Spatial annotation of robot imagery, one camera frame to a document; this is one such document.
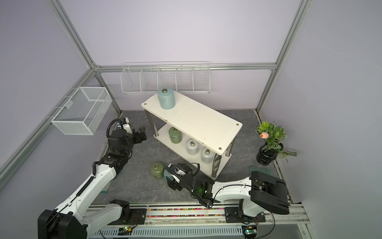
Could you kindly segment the large green canister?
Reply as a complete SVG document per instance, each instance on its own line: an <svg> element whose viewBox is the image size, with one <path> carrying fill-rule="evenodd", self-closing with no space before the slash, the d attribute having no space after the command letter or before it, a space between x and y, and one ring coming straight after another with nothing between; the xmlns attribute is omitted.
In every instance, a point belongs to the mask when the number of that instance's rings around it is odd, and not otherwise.
<svg viewBox="0 0 382 239"><path fill-rule="evenodd" d="M160 162L154 163L150 167L150 172L155 179L162 179L164 177L164 166Z"/></svg>

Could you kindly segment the light blue canister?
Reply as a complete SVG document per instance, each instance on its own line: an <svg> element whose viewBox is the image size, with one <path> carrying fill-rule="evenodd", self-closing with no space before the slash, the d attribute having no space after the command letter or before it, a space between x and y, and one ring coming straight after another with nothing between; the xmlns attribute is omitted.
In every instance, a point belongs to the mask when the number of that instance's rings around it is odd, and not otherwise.
<svg viewBox="0 0 382 239"><path fill-rule="evenodd" d="M172 88L166 87L159 89L157 96L160 106L165 110L172 109L176 104L174 90Z"/></svg>
<svg viewBox="0 0 382 239"><path fill-rule="evenodd" d="M174 177L173 175L167 170L167 169L164 169L164 177L166 177L167 179L169 179L170 181L174 180Z"/></svg>

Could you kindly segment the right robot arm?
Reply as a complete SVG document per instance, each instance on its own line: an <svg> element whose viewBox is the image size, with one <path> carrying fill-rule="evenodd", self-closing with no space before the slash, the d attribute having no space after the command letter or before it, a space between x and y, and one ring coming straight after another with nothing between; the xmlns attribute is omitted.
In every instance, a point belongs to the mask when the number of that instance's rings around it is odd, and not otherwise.
<svg viewBox="0 0 382 239"><path fill-rule="evenodd" d="M207 209L215 203L239 201L239 214L253 218L268 211L288 215L289 203L285 181L260 171L252 171L249 177L229 182L201 181L197 174L201 166L194 163L169 164L164 167L168 186L175 190L185 189Z"/></svg>

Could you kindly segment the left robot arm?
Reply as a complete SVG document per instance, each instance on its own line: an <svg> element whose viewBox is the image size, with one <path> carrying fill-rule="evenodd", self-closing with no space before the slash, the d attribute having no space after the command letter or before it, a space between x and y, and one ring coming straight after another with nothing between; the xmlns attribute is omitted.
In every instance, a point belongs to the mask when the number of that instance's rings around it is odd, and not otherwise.
<svg viewBox="0 0 382 239"><path fill-rule="evenodd" d="M37 220L40 239L88 239L113 222L131 220L130 204L114 199L89 216L85 213L98 194L123 169L132 157L135 144L147 139L145 127L128 133L119 128L107 133L109 149L93 163L92 173L82 185L53 210L45 210Z"/></svg>

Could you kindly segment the white two-tier shelf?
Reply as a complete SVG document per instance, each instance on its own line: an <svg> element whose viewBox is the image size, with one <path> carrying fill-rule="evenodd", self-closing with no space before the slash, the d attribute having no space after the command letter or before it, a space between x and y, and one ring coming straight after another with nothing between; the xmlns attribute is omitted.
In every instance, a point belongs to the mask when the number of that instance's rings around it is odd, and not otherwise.
<svg viewBox="0 0 382 239"><path fill-rule="evenodd" d="M233 143L243 124L183 94L175 92L174 95L176 104L169 110L160 106L157 95L141 105L154 130L154 137L187 162L199 163L201 172L215 180L231 158ZM178 144L170 141L171 127L182 132L183 139ZM203 163L201 152L189 155L186 150L189 139L194 139L200 144L199 150L207 147L215 152L221 159L220 163Z"/></svg>

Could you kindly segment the grey canister left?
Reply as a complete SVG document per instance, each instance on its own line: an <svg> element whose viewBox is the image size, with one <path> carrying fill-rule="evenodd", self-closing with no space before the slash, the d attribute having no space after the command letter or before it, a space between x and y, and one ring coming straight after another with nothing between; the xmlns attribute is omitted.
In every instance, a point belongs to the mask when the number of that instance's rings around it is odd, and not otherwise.
<svg viewBox="0 0 382 239"><path fill-rule="evenodd" d="M189 155L196 155L199 153L199 143L194 139L189 139L186 143L186 150Z"/></svg>

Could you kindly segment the grey canister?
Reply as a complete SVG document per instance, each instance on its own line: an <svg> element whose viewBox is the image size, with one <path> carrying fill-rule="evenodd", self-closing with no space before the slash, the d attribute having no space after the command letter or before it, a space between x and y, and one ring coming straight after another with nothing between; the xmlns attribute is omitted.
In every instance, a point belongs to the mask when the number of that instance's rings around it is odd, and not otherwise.
<svg viewBox="0 0 382 239"><path fill-rule="evenodd" d="M210 150L209 148L207 147L204 147L202 150L201 150L201 161L205 164L210 164L213 162L215 158L215 152L213 152L212 150Z"/></svg>
<svg viewBox="0 0 382 239"><path fill-rule="evenodd" d="M194 139L189 139L186 143L186 150L189 155L196 155L199 153L199 143Z"/></svg>

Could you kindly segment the small green canister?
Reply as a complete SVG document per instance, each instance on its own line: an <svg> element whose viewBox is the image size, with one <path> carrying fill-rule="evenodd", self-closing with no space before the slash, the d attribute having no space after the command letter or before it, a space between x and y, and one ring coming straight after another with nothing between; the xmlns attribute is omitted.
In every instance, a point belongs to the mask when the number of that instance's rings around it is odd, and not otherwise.
<svg viewBox="0 0 382 239"><path fill-rule="evenodd" d="M180 143L183 139L182 132L175 127L169 129L169 137L170 141L174 144Z"/></svg>

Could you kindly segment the grey canister right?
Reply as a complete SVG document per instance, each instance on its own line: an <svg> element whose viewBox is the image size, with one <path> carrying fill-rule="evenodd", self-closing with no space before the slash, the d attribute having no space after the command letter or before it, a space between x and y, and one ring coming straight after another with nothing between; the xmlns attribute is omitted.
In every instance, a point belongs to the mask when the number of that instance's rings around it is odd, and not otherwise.
<svg viewBox="0 0 382 239"><path fill-rule="evenodd" d="M213 162L215 158L215 152L213 152L212 150L210 150L209 148L207 147L204 147L202 150L201 150L201 161L205 164L210 164Z"/></svg>

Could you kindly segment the white mesh basket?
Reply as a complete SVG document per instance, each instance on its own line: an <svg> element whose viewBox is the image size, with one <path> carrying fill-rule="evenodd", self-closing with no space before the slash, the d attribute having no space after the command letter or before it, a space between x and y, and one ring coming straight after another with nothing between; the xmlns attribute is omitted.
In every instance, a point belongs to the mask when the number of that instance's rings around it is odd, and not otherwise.
<svg viewBox="0 0 382 239"><path fill-rule="evenodd" d="M104 87L79 87L52 118L64 135L94 135L112 103Z"/></svg>

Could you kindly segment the green work glove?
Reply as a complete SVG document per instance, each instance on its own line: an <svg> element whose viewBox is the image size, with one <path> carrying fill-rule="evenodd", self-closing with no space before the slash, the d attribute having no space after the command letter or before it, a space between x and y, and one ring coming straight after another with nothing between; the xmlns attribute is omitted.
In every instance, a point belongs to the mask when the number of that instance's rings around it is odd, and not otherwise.
<svg viewBox="0 0 382 239"><path fill-rule="evenodd" d="M107 193L108 190L110 189L111 184L112 184L112 181L109 181L109 182L105 185L105 187L100 191L100 193L101 193L101 194L105 194L105 193Z"/></svg>

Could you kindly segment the green dustpan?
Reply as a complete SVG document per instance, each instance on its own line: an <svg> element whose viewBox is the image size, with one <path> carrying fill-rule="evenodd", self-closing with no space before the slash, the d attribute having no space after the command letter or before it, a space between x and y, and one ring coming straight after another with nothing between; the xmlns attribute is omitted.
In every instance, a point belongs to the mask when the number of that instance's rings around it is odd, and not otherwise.
<svg viewBox="0 0 382 239"><path fill-rule="evenodd" d="M272 167L257 167L257 166L249 166L250 174L254 171L261 172L273 177L277 177L277 173Z"/></svg>

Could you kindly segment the artificial plant in black pot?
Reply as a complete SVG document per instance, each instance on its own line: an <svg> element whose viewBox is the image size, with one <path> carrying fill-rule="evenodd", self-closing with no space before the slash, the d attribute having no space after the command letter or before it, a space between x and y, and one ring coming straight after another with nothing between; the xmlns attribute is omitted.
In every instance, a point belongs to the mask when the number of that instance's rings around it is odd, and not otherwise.
<svg viewBox="0 0 382 239"><path fill-rule="evenodd" d="M261 165L270 165L280 155L283 158L288 156L297 157L295 151L284 149L283 141L287 139L287 132L282 126L263 121L257 128L256 133L265 141L256 155L256 160Z"/></svg>

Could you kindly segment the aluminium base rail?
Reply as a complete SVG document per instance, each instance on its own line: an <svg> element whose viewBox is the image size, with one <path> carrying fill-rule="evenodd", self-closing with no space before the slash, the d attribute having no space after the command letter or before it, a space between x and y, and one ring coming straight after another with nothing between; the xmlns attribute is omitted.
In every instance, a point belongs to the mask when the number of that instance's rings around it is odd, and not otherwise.
<svg viewBox="0 0 382 239"><path fill-rule="evenodd" d="M207 209L196 202L132 203L129 222L111 223L97 230L93 239L288 238L282 230L296 229L296 237L314 239L310 220L301 204L292 204L288 215L262 211L244 216L239 203L217 203Z"/></svg>

